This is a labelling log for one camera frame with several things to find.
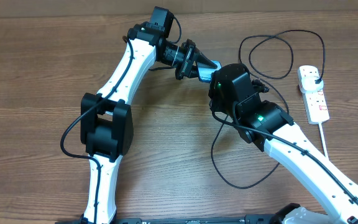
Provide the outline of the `blue Samsung Galaxy smartphone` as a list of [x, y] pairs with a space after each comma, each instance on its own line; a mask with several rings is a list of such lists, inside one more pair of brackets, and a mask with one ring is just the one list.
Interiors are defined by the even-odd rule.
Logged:
[[210, 83], [212, 79], [212, 74], [221, 69], [221, 63], [219, 61], [213, 60], [213, 63], [217, 66], [216, 68], [211, 68], [205, 64], [198, 64], [198, 80], [203, 83]]

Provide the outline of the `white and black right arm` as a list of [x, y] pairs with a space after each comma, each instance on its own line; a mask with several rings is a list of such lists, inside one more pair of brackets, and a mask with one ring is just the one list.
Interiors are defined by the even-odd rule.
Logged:
[[325, 211], [310, 212], [293, 203], [271, 223], [358, 223], [358, 185], [309, 142], [286, 111], [260, 99], [267, 90], [250, 79], [246, 66], [234, 63], [211, 74], [208, 95], [213, 114], [230, 116], [229, 125], [241, 138], [289, 170]]

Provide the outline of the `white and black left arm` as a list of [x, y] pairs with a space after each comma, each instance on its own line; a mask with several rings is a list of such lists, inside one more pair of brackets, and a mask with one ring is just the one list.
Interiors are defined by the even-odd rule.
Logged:
[[145, 74], [160, 62], [175, 69], [181, 80], [199, 78], [203, 69], [219, 68], [192, 40], [178, 45], [168, 36], [176, 17], [154, 7], [151, 18], [129, 29], [126, 49], [107, 83], [81, 100], [80, 140], [89, 156], [90, 183], [87, 208], [80, 223], [114, 223], [119, 164], [134, 137], [131, 103]]

